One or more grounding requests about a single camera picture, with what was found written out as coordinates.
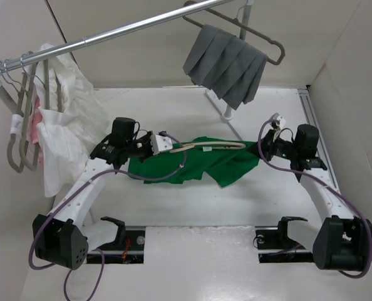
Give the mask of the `beige plastic hanger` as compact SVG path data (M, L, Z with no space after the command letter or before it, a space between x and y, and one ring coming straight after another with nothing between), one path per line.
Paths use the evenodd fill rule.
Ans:
M246 145L241 142L231 141L210 141L210 142L193 142L189 144L183 144L178 149L172 149L170 153L178 153L194 149L196 147L209 148L211 150L241 150L245 149Z

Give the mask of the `green t shirt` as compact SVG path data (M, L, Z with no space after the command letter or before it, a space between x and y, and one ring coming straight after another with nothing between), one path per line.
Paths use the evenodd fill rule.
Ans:
M164 179L170 184L201 180L210 176L220 187L227 187L258 166L260 158L246 149L216 149L204 151L201 145L187 151L184 167L173 176ZM156 184L156 178L169 175L183 162L183 152L164 152L144 162L130 159L128 172L143 178L144 184Z

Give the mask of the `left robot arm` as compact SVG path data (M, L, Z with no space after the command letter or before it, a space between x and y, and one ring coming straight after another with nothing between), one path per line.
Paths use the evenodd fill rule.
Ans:
M85 169L67 195L47 215L39 214L34 219L33 242L28 255L32 269L38 269L33 262L37 257L47 261L49 266L76 270L90 251L101 246L116 249L124 244L123 221L105 216L86 226L84 220L108 176L120 172L130 158L153 156L153 132L138 137L136 124L133 119L117 117L111 133L92 150Z

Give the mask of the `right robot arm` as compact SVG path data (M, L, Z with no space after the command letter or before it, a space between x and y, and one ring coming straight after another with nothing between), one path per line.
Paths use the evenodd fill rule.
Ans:
M328 168L317 155L319 131L309 124L297 128L292 141L280 138L284 127L275 118L265 122L272 129L259 134L260 158L269 164L276 156L289 160L286 170L293 173L307 191L322 225L313 227L306 218L284 216L275 231L277 243L283 247L297 243L310 251L320 270L337 270L349 278L362 278L372 261L372 224L324 177Z

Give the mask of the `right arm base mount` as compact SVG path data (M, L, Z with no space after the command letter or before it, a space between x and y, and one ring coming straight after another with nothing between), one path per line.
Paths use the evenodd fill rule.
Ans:
M308 222L296 216L283 216L276 226L256 226L253 245L259 263L314 263L313 254L287 235L291 221Z

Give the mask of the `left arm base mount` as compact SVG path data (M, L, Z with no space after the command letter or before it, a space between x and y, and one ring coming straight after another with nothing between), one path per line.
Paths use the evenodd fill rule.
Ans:
M144 262L146 228L127 227L124 221L102 217L84 226L82 234L88 242L87 264L142 264Z

